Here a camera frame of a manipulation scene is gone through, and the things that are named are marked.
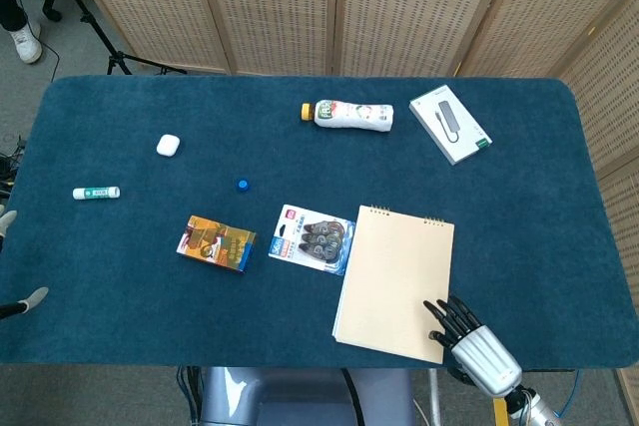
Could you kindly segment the black and silver right hand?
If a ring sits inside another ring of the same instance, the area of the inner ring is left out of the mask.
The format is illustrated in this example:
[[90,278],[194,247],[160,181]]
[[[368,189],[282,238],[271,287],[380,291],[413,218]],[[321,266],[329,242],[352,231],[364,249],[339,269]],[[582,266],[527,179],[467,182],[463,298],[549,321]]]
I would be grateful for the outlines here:
[[443,328],[431,330],[428,338],[453,356],[478,389],[492,398],[505,398],[520,385],[519,363],[460,298],[451,295],[448,301],[422,304]]

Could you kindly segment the grey-tipped left robot hand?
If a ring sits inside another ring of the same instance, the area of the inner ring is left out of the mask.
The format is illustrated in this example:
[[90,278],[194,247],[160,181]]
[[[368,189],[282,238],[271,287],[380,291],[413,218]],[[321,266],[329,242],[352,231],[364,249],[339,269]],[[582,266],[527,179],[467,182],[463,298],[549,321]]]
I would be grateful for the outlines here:
[[[4,245],[9,226],[13,223],[17,216],[16,211],[5,211],[5,207],[1,207],[1,245]],[[25,314],[31,309],[38,306],[47,296],[49,288],[46,286],[39,287],[34,290],[28,297],[1,305],[1,319],[10,316]]]

